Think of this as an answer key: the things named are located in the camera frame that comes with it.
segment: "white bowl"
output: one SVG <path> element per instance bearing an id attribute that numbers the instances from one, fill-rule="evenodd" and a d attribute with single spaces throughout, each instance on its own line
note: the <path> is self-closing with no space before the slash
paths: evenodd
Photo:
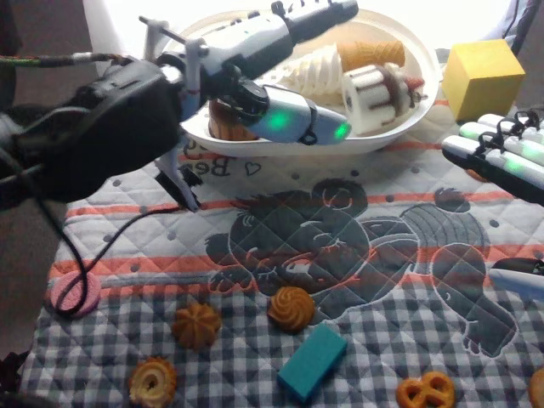
<path id="1" fill-rule="evenodd" d="M 185 29 L 184 37 L 201 37 L 214 29 L 228 25 L 237 18 L 246 18 L 247 11 L 233 11 L 216 14 Z M 306 146 L 303 144 L 281 144 L 265 139 L 232 142 L 213 138 L 208 131 L 207 107 L 184 122 L 190 137 L 202 147 L 225 156 L 303 156 L 303 155 L 344 155 L 359 154 L 381 149 L 396 140 L 402 133 L 421 121 L 433 106 L 442 81 L 442 72 L 434 50 L 424 44 L 416 35 L 399 22 L 368 10 L 360 10 L 349 22 L 334 27 L 314 40 L 295 47 L 291 59 L 308 54 L 317 48 L 340 41 L 365 40 L 391 41 L 398 39 L 405 46 L 406 63 L 404 71 L 411 76 L 422 77 L 425 86 L 422 93 L 428 98 L 416 109 L 398 118 L 392 125 L 375 133 L 365 135 L 350 134 L 341 144 L 328 146 Z M 175 50 L 176 43 L 170 42 L 166 50 Z"/>

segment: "cartoon bear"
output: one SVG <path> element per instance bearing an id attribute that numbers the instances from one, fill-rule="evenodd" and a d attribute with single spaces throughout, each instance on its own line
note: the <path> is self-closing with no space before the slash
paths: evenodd
<path id="1" fill-rule="evenodd" d="M 309 193 L 239 200 L 230 232 L 207 238 L 207 254 L 221 266 L 210 290 L 256 285 L 271 296 L 282 286 L 299 286 L 319 304 L 317 323 L 383 298 L 407 270 L 432 274 L 434 290 L 467 322 L 465 347 L 496 356 L 516 325 L 484 295 L 487 234 L 457 191 L 437 190 L 434 201 L 399 217 L 359 219 L 368 207 L 365 191 L 338 178 Z M 485 328 L 495 320 L 502 325 L 488 338 Z"/>

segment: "gingham pattern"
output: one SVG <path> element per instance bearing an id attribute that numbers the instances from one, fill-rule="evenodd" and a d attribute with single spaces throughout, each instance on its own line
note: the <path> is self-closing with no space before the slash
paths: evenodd
<path id="1" fill-rule="evenodd" d="M 398 218 L 417 204 L 390 202 L 389 195 L 425 197 L 440 187 L 478 194 L 499 191 L 469 178 L 439 150 L 421 149 L 421 143 L 436 144 L 455 132 L 446 130 L 454 126 L 447 112 L 444 106 L 433 109 L 413 132 L 401 138 L 399 143 L 408 146 L 407 150 L 341 160 L 263 158 L 252 161 L 263 171 L 251 177 L 246 177 L 248 161 L 233 161 L 229 177 L 218 181 L 220 178 L 209 174 L 203 176 L 199 199 L 219 202 L 277 191 L 309 191 L 322 179 L 351 178 L 364 186 L 369 197 L 385 197 L 369 204 L 360 216 L 372 219 Z M 412 149 L 411 144 L 419 147 Z M 71 204 L 65 229 L 84 257 L 97 253 L 107 236 L 134 215 L 131 208 L 137 212 L 142 206 L 169 202 L 150 175 L 151 167 L 120 176 L 86 201 Z M 544 250 L 544 224 L 540 222 L 544 211 L 539 207 L 509 199 L 471 202 L 470 214 L 489 236 L 488 267 L 493 259 L 532 255 L 527 251 L 538 256 L 537 248 Z M 95 312 L 65 321 L 47 303 L 42 309 L 23 370 L 22 390 L 46 396 L 63 407 L 126 406 L 131 371 L 149 356 L 160 356 L 171 361 L 178 373 L 172 406 L 296 405 L 278 384 L 277 372 L 312 327 L 296 336 L 280 332 L 266 315 L 268 298 L 254 289 L 188 294 L 196 293 L 189 290 L 193 286 L 207 287 L 218 272 L 220 267 L 204 256 L 207 238 L 228 233 L 234 219 L 236 210 L 222 207 L 145 218 L 128 229 L 99 269 L 104 289 Z M 186 263 L 176 263 L 178 258 Z M 53 275 L 62 273 L 59 265 L 68 259 L 62 246 Z M 405 274 L 414 279 L 399 283 L 370 304 L 326 320 L 325 324 L 348 340 L 348 349 L 317 389 L 312 406 L 396 406 L 395 389 L 400 381 L 430 370 L 451 376 L 458 407 L 529 406 L 530 376 L 544 366 L 541 303 L 523 302 L 514 294 L 485 286 L 485 296 L 503 307 L 516 325 L 512 340 L 490 358 L 465 349 L 467 322 L 445 304 L 429 280 L 413 271 Z M 177 288 L 175 293 L 167 290 L 172 287 Z M 195 300 L 210 303 L 223 318 L 217 341 L 200 353 L 182 349 L 171 335 L 175 310 Z"/>

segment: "wire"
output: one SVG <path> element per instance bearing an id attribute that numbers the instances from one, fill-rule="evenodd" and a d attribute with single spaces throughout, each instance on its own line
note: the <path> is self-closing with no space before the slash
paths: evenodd
<path id="1" fill-rule="evenodd" d="M 502 36 L 502 39 L 505 39 L 507 35 L 510 33 L 510 30 L 512 30 L 512 27 L 514 23 L 516 22 L 516 19 L 518 18 L 518 12 L 519 12 L 519 0 L 516 0 L 516 9 L 513 12 L 513 18 L 510 22 L 510 25 L 508 26 L 507 30 L 504 31 L 504 35 Z"/>
<path id="2" fill-rule="evenodd" d="M 70 55 L 40 55 L 40 56 L 8 56 L 0 55 L 0 66 L 21 66 L 26 68 L 55 68 L 59 66 L 70 66 L 89 64 L 91 62 L 111 61 L 123 63 L 128 57 L 119 54 L 100 53 L 74 53 Z"/>
<path id="3" fill-rule="evenodd" d="M 70 248 L 71 254 L 76 260 L 77 267 L 79 268 L 79 276 L 77 279 L 74 279 L 70 282 L 70 284 L 63 290 L 63 292 L 59 296 L 59 300 L 54 305 L 55 311 L 57 314 L 63 317 L 70 317 L 76 314 L 82 306 L 85 304 L 85 301 L 87 300 L 88 295 L 88 280 L 87 280 L 87 273 L 96 266 L 96 264 L 99 262 L 99 260 L 106 254 L 106 252 L 111 248 L 111 246 L 119 239 L 121 234 L 132 224 L 136 223 L 142 218 L 148 217 L 150 215 L 155 214 L 169 214 L 169 213 L 176 213 L 179 211 L 183 211 L 184 209 L 181 207 L 171 207 L 171 208 L 163 208 L 158 210 L 153 210 L 146 212 L 145 214 L 140 214 L 139 216 L 136 216 L 134 218 L 131 218 L 128 220 L 111 238 L 111 240 L 102 248 L 102 250 L 99 252 L 99 254 L 93 259 L 93 261 L 86 267 L 83 263 L 82 256 L 77 250 L 74 243 L 71 241 L 71 239 L 66 235 L 66 233 L 62 230 L 62 226 L 60 225 L 59 220 L 53 215 L 51 210 L 48 208 L 47 204 L 45 203 L 42 193 L 37 188 L 34 181 L 29 177 L 28 173 L 23 169 L 23 167 L 4 149 L 0 148 L 0 160 L 4 162 L 8 167 L 11 168 L 11 170 L 15 173 L 17 178 L 25 185 L 25 187 L 29 190 L 31 195 L 33 196 L 34 200 L 36 201 L 36 204 L 42 211 L 42 214 L 47 219 L 49 225 L 53 228 L 54 233 Z M 82 281 L 82 295 L 77 302 L 77 304 L 72 307 L 71 309 L 63 310 L 60 306 L 65 300 L 66 295 L 70 292 L 70 290 L 79 282 Z"/>

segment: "white table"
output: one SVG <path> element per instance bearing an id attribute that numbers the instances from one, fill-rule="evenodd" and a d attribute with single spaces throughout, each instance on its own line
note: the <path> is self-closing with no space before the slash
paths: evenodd
<path id="1" fill-rule="evenodd" d="M 145 25 L 140 15 L 167 20 L 179 31 L 212 14 L 268 9 L 271 0 L 83 0 L 95 52 L 141 58 Z M 527 0 L 520 1 L 523 10 Z M 363 9 L 386 14 L 414 31 L 431 47 L 500 38 L 513 17 L 515 0 L 359 0 Z"/>

